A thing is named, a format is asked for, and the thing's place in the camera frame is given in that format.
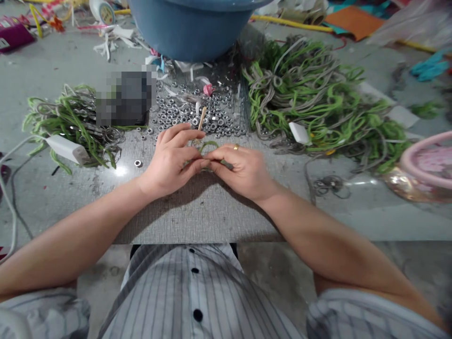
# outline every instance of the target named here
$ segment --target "hand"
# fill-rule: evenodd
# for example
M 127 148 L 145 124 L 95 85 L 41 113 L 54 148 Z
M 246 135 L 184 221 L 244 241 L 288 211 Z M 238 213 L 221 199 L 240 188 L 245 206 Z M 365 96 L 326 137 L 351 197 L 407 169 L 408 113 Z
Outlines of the hand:
M 210 161 L 203 159 L 195 147 L 186 147 L 190 140 L 205 135 L 190 129 L 189 123 L 173 126 L 159 134 L 151 164 L 137 179 L 138 186 L 150 201 L 177 191 L 208 166 Z
M 234 150 L 233 144 L 225 144 L 204 158 L 212 160 L 209 168 L 234 191 L 256 203 L 270 198 L 279 190 L 279 184 L 270 177 L 264 156 L 259 151 L 245 147 Z M 234 168 L 230 170 L 220 163 L 221 160 Z

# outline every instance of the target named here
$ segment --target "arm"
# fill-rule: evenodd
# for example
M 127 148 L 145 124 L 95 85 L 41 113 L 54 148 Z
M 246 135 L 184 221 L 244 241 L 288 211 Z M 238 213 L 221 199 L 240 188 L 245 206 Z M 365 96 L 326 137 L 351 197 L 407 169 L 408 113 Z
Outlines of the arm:
M 205 133 L 181 124 L 163 131 L 146 172 L 56 223 L 0 266 L 0 302 L 68 284 L 94 265 L 143 207 L 171 194 L 209 162 L 194 147 Z
M 370 241 L 273 181 L 262 154 L 224 145 L 209 153 L 210 166 L 237 193 L 273 220 L 314 272 L 317 294 L 329 288 L 366 291 L 413 310 L 446 329 L 440 316 L 400 270 Z M 232 164 L 231 171 L 217 161 Z

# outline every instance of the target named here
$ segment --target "black button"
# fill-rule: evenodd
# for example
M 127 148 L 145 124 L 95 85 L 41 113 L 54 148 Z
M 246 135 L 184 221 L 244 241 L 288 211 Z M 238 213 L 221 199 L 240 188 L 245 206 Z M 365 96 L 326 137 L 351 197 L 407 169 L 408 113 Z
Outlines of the black button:
M 202 320 L 202 312 L 199 309 L 196 309 L 193 311 L 193 318 L 197 321 L 197 322 L 201 322 Z

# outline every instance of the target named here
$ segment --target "blue bucket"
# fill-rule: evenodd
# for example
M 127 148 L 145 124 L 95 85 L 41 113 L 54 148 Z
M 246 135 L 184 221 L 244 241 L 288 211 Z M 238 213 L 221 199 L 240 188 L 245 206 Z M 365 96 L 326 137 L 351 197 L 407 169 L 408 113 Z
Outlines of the blue bucket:
M 225 53 L 271 0 L 129 0 L 146 42 L 164 56 L 206 62 Z

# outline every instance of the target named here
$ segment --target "striped shirt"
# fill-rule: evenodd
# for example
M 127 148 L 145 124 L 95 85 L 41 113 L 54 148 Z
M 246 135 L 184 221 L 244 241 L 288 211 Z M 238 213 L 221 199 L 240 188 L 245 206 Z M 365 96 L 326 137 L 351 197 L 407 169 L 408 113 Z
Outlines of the striped shirt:
M 28 324 L 33 338 L 88 335 L 89 305 L 72 289 L 28 293 L 1 303 L 0 315 L 1 311 L 9 312 L 3 323 L 0 320 L 1 339 L 17 338 L 14 328 L 20 322 Z M 328 290 L 309 306 L 306 331 L 310 339 L 449 338 L 407 308 L 346 289 Z M 228 244 L 198 244 L 142 245 L 132 257 L 99 338 L 304 335 L 243 274 Z

